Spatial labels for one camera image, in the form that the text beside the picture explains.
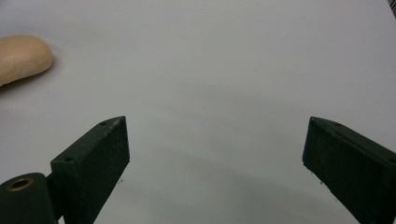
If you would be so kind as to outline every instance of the hole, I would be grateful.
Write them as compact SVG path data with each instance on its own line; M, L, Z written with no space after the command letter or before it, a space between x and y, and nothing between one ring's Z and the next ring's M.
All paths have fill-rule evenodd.
M73 161L73 160L74 160L74 157L72 157L72 156L68 156L68 157L64 158L64 161L68 161L68 162Z
M16 180L7 186L8 191L18 191L21 189L26 189L34 182L32 177L26 177L19 180Z
M29 180L22 179L22 180L18 180L17 182L13 183L11 187L13 189L20 189L20 188L26 186L27 184L29 184Z

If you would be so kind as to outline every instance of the beige sponge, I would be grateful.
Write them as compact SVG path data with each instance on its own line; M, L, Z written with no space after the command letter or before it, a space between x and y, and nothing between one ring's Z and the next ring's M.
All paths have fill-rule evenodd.
M42 39L32 35L0 38L0 86L47 70L52 52Z

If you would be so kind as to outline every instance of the white table surface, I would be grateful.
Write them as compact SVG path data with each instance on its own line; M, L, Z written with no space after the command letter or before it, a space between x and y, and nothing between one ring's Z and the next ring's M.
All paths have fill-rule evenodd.
M107 223L357 223L302 163L311 116L396 149L386 0L0 1L45 74L0 87L0 181L50 173L125 115L132 162Z

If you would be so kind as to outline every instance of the white surface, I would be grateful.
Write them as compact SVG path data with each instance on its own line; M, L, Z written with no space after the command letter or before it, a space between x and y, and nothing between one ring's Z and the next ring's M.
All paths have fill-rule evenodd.
M1 1L0 36L56 61L0 88L0 180L125 115L133 161L97 224L357 223L304 168L306 128L396 148L395 22L386 0Z

